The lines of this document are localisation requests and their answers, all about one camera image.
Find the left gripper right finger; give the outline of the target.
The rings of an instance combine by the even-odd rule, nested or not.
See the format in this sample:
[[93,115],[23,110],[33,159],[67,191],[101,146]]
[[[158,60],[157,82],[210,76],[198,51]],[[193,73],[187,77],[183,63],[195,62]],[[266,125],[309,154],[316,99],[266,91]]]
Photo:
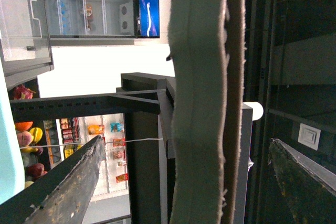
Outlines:
[[295,223],[335,223],[335,174],[277,138],[269,156]]

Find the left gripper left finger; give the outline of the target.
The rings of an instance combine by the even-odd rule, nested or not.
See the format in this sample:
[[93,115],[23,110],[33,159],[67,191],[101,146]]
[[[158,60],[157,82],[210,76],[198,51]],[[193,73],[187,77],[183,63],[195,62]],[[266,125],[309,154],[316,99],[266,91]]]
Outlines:
[[101,143],[92,139],[1,204],[1,223],[82,223],[99,178]]

